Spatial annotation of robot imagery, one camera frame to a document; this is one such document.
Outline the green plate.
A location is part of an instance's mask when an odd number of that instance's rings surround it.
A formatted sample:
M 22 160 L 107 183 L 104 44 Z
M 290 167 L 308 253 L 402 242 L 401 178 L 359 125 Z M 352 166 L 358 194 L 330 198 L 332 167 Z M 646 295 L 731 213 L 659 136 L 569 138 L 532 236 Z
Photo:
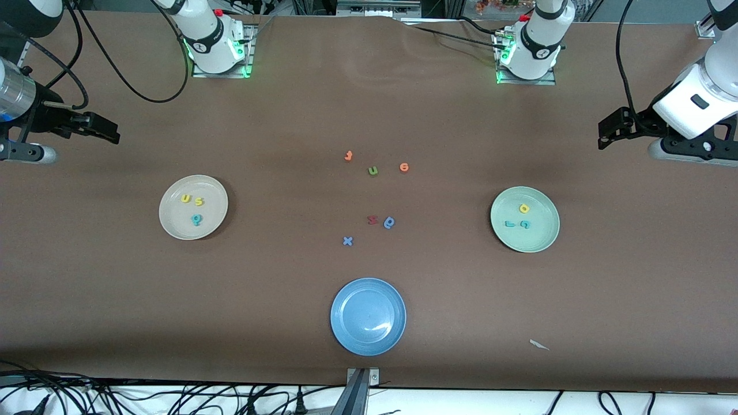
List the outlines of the green plate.
M 530 212 L 522 214 L 519 205 L 527 204 Z M 506 228 L 505 221 L 513 221 L 515 228 Z M 530 221 L 523 229 L 520 221 Z M 559 236 L 560 218 L 551 199 L 533 187 L 515 186 L 500 192 L 490 207 L 491 229 L 496 237 L 517 252 L 535 253 L 550 247 Z

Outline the beige brown plate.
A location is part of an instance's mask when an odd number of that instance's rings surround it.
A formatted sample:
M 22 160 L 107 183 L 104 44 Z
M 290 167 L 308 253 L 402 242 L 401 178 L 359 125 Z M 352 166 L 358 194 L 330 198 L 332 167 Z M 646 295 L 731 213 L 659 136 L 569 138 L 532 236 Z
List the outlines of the beige brown plate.
M 180 202 L 182 194 L 190 194 L 187 204 Z M 204 204 L 195 206 L 195 198 Z M 179 240 L 202 239 L 214 233 L 225 220 L 229 208 L 228 194 L 221 182 L 206 175 L 191 175 L 171 184 L 159 202 L 159 223 L 169 236 Z M 200 226 L 193 226 L 192 215 L 203 216 Z

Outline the orange artificial flowers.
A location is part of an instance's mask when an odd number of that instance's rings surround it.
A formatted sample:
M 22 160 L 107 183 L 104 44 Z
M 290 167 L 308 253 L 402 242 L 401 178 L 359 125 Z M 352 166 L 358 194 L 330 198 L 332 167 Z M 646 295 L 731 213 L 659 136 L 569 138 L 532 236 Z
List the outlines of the orange artificial flowers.
M 522 15 L 534 8 L 536 0 L 475 0 L 478 15 Z

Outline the brown table cover sheet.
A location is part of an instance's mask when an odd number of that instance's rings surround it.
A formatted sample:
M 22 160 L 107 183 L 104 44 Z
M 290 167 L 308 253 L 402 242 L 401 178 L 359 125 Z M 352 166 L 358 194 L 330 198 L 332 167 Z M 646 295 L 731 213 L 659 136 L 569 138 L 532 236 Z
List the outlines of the brown table cover sheet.
M 520 86 L 496 84 L 481 46 L 389 18 L 277 17 L 251 78 L 192 79 L 164 104 L 134 96 L 87 35 L 74 72 L 121 141 L 32 135 L 57 163 L 0 162 L 0 359 L 104 378 L 340 384 L 374 366 L 391 387 L 738 393 L 738 169 L 654 160 L 643 138 L 598 150 L 624 103 L 615 34 L 571 27 L 556 85 Z M 159 202 L 191 175 L 221 182 L 229 208 L 179 240 Z M 491 229 L 515 186 L 558 210 L 543 251 Z M 336 294 L 367 277 L 408 310 L 372 357 L 330 328 Z

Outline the blue plate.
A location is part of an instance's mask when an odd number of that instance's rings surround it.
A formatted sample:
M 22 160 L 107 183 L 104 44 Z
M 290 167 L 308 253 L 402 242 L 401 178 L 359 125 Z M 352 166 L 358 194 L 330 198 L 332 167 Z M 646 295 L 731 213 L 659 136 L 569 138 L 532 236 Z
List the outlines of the blue plate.
M 398 344 L 408 310 L 398 289 L 378 278 L 345 284 L 330 308 L 330 328 L 339 344 L 358 356 L 379 356 Z

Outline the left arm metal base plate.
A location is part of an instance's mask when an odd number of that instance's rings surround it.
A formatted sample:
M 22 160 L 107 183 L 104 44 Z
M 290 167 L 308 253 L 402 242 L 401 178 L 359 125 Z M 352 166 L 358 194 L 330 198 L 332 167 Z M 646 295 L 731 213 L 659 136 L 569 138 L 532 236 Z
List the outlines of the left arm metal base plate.
M 510 60 L 512 53 L 516 50 L 515 35 L 512 31 L 508 31 L 508 28 L 511 27 L 506 27 L 504 31 L 495 31 L 495 34 L 491 35 L 492 44 L 496 47 L 496 83 L 528 86 L 555 86 L 555 73 L 552 68 L 548 69 L 541 78 L 527 80 L 515 76 L 511 69 L 505 65 L 505 63 L 508 63 Z

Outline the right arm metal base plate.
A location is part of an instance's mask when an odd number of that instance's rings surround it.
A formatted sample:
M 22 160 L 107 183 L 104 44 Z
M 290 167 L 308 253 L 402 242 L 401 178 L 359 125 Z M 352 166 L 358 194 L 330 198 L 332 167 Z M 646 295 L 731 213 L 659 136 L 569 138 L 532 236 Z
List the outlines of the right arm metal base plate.
M 228 16 L 219 17 L 223 34 L 210 47 L 201 41 L 186 40 L 195 78 L 250 78 L 256 48 L 257 25 Z

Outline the silver equipment frame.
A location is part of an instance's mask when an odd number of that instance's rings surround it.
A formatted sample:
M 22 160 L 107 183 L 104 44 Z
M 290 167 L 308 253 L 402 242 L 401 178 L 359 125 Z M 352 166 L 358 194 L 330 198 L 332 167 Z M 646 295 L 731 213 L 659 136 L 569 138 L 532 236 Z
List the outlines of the silver equipment frame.
M 421 0 L 337 0 L 336 16 L 421 18 Z

